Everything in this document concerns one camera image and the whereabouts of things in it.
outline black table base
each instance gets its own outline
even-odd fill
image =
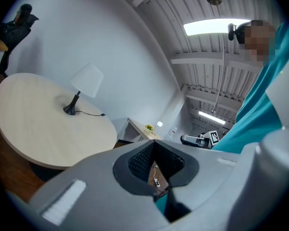
[[[40,165],[36,165],[34,163],[30,162],[30,167],[33,171],[33,173],[35,173],[35,175],[40,178],[42,181],[49,181],[50,179],[52,179],[53,177],[57,176],[58,174],[60,174],[61,172],[63,172],[64,170],[60,170],[60,169],[52,169],[52,168],[47,168],[47,167],[42,167]]]

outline table lamp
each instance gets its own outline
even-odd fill
[[[104,78],[103,73],[98,70],[94,65],[87,64],[80,69],[72,78],[71,84],[79,90],[74,96],[72,102],[63,108],[65,113],[74,116],[76,114],[75,104],[82,92],[89,97],[94,98]]]

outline round table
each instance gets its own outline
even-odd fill
[[[34,74],[14,74],[0,84],[0,131],[22,157],[39,166],[66,169],[80,160],[113,149],[115,127],[107,116],[63,107],[75,93]],[[80,97],[77,111],[102,112]]]

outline wooden floor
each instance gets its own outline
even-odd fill
[[[122,143],[117,143],[114,148],[123,146]],[[158,177],[161,188],[157,190],[161,193],[168,185],[163,178],[159,168],[156,169],[155,178]],[[149,184],[154,184],[153,179],[154,166],[151,168]],[[18,155],[4,140],[0,134],[0,180],[5,189],[15,193],[26,203],[32,195],[45,182],[40,180],[31,170],[27,160]]]

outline round white light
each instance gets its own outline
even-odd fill
[[[162,121],[159,121],[159,122],[158,122],[158,126],[161,127],[162,125],[163,125],[163,122],[162,122]]]

